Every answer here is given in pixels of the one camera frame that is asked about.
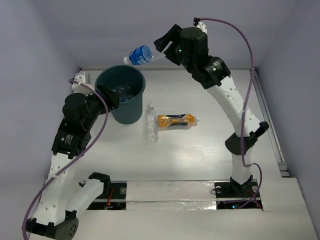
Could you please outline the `clear bottle blue-white cap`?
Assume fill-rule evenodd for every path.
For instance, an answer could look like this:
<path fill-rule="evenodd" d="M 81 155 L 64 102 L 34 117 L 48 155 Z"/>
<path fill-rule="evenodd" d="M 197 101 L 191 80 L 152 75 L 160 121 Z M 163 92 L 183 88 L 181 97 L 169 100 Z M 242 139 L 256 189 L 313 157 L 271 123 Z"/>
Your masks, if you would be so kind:
<path fill-rule="evenodd" d="M 131 94 L 132 88 L 129 85 L 125 84 L 114 87 L 112 91 L 119 94 L 121 97 L 127 97 Z"/>

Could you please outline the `blue cap water bottle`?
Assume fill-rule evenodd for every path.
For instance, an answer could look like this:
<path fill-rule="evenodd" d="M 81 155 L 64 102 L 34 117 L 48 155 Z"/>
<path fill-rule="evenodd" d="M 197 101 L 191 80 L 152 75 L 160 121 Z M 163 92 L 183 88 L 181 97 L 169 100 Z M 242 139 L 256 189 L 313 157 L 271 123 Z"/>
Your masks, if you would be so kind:
<path fill-rule="evenodd" d="M 121 103 L 127 102 L 127 101 L 129 101 L 129 100 L 131 100 L 131 99 L 133 99 L 133 98 L 134 98 L 134 96 L 133 96 L 132 94 L 127 95 L 127 96 L 123 96 L 123 97 L 120 98 L 120 102 L 121 102 Z"/>

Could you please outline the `blue label water bottle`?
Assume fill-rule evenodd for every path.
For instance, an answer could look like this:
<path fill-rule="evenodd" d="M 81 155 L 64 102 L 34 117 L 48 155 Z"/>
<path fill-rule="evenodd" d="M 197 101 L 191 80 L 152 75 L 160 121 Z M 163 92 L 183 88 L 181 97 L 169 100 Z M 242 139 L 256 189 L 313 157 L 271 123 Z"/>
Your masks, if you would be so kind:
<path fill-rule="evenodd" d="M 141 66 L 164 57 L 165 54 L 159 52 L 154 44 L 144 44 L 133 49 L 128 56 L 123 58 L 123 62 L 130 66 Z"/>

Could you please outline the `upright-lying clear ribbed bottle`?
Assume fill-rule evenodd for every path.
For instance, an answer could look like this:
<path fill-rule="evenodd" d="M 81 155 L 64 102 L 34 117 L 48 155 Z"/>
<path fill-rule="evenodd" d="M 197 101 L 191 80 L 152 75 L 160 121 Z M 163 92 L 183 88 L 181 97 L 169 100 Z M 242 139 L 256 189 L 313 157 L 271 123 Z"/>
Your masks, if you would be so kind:
<path fill-rule="evenodd" d="M 152 104 L 146 110 L 146 138 L 149 142 L 156 142 L 159 139 L 158 114 Z"/>

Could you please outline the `orange label drink bottle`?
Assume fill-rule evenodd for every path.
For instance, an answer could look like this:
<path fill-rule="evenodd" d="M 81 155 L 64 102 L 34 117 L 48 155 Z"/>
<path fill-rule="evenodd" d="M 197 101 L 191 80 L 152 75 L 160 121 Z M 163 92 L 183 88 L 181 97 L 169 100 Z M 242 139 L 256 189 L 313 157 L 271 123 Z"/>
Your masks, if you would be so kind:
<path fill-rule="evenodd" d="M 199 118 L 190 113 L 183 114 L 160 114 L 157 123 L 160 128 L 190 127 L 199 122 Z"/>

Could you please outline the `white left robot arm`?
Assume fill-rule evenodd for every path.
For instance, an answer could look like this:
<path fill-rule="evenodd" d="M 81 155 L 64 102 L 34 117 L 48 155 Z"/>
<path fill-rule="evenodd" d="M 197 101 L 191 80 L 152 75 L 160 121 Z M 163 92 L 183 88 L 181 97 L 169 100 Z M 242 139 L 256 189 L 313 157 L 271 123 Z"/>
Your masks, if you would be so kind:
<path fill-rule="evenodd" d="M 28 234 L 53 240 L 71 240 L 79 225 L 79 217 L 98 197 L 112 195 L 107 174 L 93 172 L 72 199 L 68 194 L 77 164 L 103 133 L 111 110 L 119 106 L 119 96 L 100 85 L 106 96 L 91 85 L 71 80 L 73 93 L 62 108 L 63 119 L 51 148 L 48 178 L 32 200 L 22 223 L 22 237 Z"/>

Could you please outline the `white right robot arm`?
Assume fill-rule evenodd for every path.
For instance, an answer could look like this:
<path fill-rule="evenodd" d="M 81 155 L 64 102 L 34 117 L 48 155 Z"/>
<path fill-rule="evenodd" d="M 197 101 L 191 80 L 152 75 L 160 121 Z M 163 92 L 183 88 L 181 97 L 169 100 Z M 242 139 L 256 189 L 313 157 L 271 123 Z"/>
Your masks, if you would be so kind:
<path fill-rule="evenodd" d="M 260 121 L 247 108 L 248 101 L 236 89 L 226 63 L 209 55 L 208 35 L 204 30 L 175 24 L 153 44 L 169 61 L 182 65 L 217 101 L 231 122 L 234 133 L 225 141 L 232 157 L 230 190 L 235 196 L 242 196 L 253 179 L 250 170 L 252 147 L 268 130 L 269 124 Z"/>

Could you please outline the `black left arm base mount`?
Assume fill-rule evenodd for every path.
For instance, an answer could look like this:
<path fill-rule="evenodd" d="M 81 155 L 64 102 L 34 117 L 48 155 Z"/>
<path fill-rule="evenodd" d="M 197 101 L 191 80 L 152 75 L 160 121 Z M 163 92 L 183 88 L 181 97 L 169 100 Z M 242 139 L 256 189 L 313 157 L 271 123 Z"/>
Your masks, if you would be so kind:
<path fill-rule="evenodd" d="M 87 208 L 87 210 L 126 210 L 126 181 L 112 181 L 111 191 L 108 196 L 99 196 Z"/>

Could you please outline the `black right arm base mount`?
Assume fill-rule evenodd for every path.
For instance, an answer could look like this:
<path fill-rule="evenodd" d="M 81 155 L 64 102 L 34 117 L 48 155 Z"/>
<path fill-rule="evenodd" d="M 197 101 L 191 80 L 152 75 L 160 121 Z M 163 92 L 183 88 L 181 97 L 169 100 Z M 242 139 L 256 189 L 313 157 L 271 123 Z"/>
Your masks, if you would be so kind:
<path fill-rule="evenodd" d="M 218 210 L 235 209 L 263 209 L 260 193 L 256 193 L 258 182 L 250 178 L 242 185 L 238 184 L 232 178 L 227 181 L 218 181 L 214 183 L 210 191 L 216 197 Z"/>

